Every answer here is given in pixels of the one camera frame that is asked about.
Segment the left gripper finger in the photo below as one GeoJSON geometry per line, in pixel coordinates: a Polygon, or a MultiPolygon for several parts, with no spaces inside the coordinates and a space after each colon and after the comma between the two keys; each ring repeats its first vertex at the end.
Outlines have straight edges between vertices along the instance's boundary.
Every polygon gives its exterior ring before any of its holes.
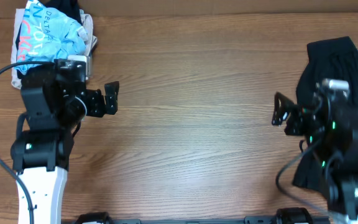
{"type": "Polygon", "coordinates": [[[105,96],[117,96],[119,93],[119,81],[106,83],[104,90],[105,96]]]}
{"type": "Polygon", "coordinates": [[[117,113],[117,95],[106,95],[105,97],[105,109],[107,114],[117,113]]]}

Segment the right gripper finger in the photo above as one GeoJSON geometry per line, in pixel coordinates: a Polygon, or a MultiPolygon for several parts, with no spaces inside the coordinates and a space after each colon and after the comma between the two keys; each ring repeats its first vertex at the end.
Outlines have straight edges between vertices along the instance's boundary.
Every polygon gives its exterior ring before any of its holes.
{"type": "Polygon", "coordinates": [[[275,109],[292,109],[296,106],[292,100],[287,98],[280,92],[276,92],[274,96],[274,107],[275,109]]]}
{"type": "Polygon", "coordinates": [[[285,121],[291,111],[291,104],[275,102],[273,116],[272,116],[272,125],[280,126],[283,121],[285,121]]]}

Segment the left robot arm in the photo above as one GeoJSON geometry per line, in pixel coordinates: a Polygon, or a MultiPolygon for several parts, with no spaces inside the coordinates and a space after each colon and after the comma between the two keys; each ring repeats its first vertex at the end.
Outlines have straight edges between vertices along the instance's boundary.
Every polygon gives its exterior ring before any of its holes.
{"type": "Polygon", "coordinates": [[[116,114],[119,82],[86,87],[83,63],[31,68],[23,76],[19,116],[11,146],[17,174],[19,223],[61,223],[62,201],[74,137],[85,116],[116,114]]]}

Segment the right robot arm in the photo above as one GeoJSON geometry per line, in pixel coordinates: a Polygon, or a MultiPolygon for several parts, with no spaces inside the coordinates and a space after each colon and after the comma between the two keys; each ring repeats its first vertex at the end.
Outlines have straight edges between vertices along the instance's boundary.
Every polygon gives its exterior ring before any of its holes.
{"type": "Polygon", "coordinates": [[[297,105],[277,92],[272,124],[286,122],[285,134],[304,136],[307,148],[292,184],[320,193],[327,211],[358,222],[358,109],[345,91],[320,90],[310,106],[297,105]]]}

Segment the black t-shirt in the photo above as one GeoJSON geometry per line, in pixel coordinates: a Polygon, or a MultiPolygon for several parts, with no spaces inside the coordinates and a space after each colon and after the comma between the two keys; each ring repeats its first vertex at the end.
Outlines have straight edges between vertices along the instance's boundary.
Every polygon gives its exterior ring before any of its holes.
{"type": "MultiPolygon", "coordinates": [[[[297,103],[311,106],[316,83],[323,79],[349,83],[347,104],[358,109],[358,49],[350,37],[320,40],[307,44],[309,62],[296,87],[297,103]]],[[[320,171],[314,155],[307,154],[296,169],[292,185],[319,192],[320,171]]]]}

